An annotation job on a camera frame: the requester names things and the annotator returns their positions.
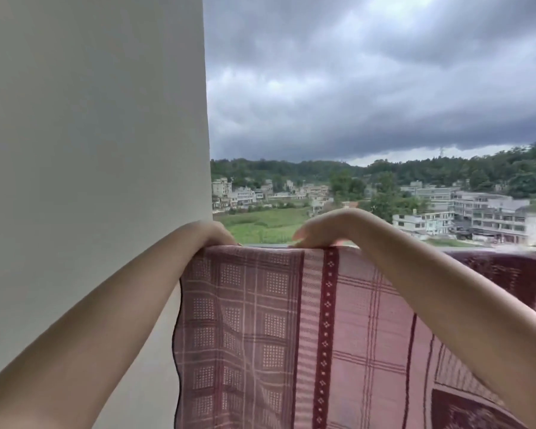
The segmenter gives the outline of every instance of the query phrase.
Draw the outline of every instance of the overcast sky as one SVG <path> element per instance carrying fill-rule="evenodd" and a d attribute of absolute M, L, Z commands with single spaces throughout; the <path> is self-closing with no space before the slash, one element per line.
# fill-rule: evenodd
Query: overcast sky
<path fill-rule="evenodd" d="M 536 0 L 204 0 L 211 158 L 536 141 Z"/>

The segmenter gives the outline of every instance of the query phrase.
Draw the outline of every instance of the blanket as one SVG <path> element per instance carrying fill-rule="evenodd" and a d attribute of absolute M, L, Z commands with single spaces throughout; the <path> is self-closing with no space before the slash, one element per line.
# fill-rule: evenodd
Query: blanket
<path fill-rule="evenodd" d="M 536 253 L 449 252 L 536 310 Z M 361 252 L 216 247 L 181 279 L 177 429 L 519 429 Z"/>

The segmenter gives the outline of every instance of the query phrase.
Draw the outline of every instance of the sky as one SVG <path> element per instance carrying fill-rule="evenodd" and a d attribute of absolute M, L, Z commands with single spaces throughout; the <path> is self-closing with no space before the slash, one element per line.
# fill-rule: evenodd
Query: sky
<path fill-rule="evenodd" d="M 203 0 L 211 158 L 536 142 L 536 0 Z"/>

